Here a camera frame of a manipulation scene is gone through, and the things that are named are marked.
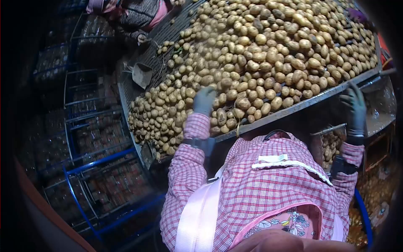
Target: work glove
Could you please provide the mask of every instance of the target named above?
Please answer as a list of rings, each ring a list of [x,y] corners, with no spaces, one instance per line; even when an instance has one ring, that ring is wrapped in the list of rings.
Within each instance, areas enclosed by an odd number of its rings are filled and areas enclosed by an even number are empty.
[[[209,117],[215,97],[216,91],[213,87],[205,87],[200,90],[193,101],[193,111]]]
[[[349,84],[340,101],[347,107],[347,136],[364,137],[366,106],[364,96],[357,85]]]

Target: floral fabric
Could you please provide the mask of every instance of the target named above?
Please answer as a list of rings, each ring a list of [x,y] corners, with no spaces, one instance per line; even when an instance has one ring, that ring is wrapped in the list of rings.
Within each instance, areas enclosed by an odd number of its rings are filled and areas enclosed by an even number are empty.
[[[313,205],[292,207],[277,215],[261,220],[251,228],[245,238],[263,229],[281,229],[307,239],[318,239],[319,214]]]

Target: purple glove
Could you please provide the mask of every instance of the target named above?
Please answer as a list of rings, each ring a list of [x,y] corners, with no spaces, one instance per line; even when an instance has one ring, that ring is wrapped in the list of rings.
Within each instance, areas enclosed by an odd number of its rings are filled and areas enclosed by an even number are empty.
[[[353,8],[347,8],[349,18],[354,22],[360,22],[365,24],[368,22],[366,16],[359,10],[354,10]]]

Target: white lace trim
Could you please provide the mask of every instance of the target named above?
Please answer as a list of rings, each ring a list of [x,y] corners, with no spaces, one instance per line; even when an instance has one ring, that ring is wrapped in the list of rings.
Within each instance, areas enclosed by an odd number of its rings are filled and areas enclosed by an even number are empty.
[[[299,161],[296,161],[296,160],[287,160],[287,161],[280,161],[280,162],[253,164],[252,168],[255,169],[255,168],[270,167],[270,166],[289,166],[289,165],[299,165],[301,167],[304,167],[307,171],[315,173],[316,175],[318,175],[319,178],[321,178],[321,180],[326,182],[328,185],[333,186],[333,184],[330,182],[330,180],[326,176],[320,174],[317,170],[313,169],[309,165],[306,165],[306,164],[304,164],[302,162],[299,162]]]

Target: white label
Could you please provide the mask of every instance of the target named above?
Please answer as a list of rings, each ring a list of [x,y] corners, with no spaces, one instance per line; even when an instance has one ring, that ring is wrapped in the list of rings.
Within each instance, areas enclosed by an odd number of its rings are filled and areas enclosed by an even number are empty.
[[[270,163],[280,162],[284,160],[288,160],[287,154],[283,154],[280,156],[259,156],[259,161],[266,161]]]

